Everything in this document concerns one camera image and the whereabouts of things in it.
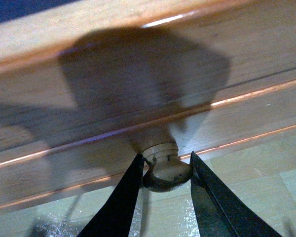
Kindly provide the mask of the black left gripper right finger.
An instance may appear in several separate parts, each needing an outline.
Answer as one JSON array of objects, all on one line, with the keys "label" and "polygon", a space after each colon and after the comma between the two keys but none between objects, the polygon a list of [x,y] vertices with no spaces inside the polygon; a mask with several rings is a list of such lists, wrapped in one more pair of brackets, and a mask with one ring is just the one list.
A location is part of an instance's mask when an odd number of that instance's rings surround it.
[{"label": "black left gripper right finger", "polygon": [[195,153],[191,197],[202,237],[279,237],[280,234],[246,206]]}]

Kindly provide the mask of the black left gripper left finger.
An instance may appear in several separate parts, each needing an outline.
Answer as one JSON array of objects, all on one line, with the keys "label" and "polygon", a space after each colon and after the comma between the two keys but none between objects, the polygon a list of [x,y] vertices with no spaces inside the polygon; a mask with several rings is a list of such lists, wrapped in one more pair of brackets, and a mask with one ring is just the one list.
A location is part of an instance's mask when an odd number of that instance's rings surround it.
[{"label": "black left gripper left finger", "polygon": [[127,237],[142,185],[144,157],[137,154],[114,191],[78,234],[79,237]]}]

